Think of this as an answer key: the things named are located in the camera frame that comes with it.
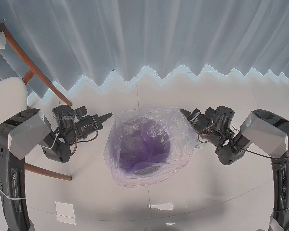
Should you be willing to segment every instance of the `curtain fold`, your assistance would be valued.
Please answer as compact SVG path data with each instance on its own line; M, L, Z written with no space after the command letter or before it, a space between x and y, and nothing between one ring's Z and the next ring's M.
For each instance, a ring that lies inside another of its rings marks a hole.
M129 81L144 65L161 78L205 64L289 77L289 0L0 0L0 18L66 90L82 75L101 85L112 69ZM27 71L8 45L0 50L0 79ZM47 91L36 78L28 86Z

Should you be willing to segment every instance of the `black cylindrical motor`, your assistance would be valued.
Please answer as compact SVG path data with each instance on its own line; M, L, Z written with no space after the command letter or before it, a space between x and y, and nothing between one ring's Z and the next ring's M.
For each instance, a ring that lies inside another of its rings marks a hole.
M73 126L75 111L69 105L61 105L53 108L52 113L56 118L59 129L67 129Z
M213 123L215 123L214 127L220 131L228 130L234 114L235 112L228 107L217 107L216 112L213 114L212 117Z

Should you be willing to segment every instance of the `robotic arm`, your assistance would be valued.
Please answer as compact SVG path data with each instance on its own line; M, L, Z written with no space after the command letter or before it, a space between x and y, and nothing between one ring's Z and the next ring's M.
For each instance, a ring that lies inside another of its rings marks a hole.
M225 106L208 108L204 114L181 109L198 136L216 146L215 153L224 165L242 158L254 143L270 155L274 179L274 210L269 231L289 231L289 121L266 110L252 111L234 137L230 129L235 112Z
M8 231L35 230L27 212L25 156L40 144L47 158L65 163L70 159L70 146L102 129L112 115L89 116L84 106L74 111L68 105L54 108L53 113L57 135L39 109L24 110L0 124L0 196ZM79 122L74 123L76 116Z

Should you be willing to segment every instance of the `white cushion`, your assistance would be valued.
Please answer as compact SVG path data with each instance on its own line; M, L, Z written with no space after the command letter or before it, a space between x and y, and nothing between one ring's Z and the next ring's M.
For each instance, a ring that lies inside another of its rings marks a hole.
M0 81L0 124L27 109L28 91L19 77Z

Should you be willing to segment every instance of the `translucent plastic bag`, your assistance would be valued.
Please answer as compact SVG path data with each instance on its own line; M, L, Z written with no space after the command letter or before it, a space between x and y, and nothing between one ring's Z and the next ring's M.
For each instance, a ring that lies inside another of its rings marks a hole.
M169 178L201 147L178 108L136 109L116 114L104 159L116 184L140 187Z

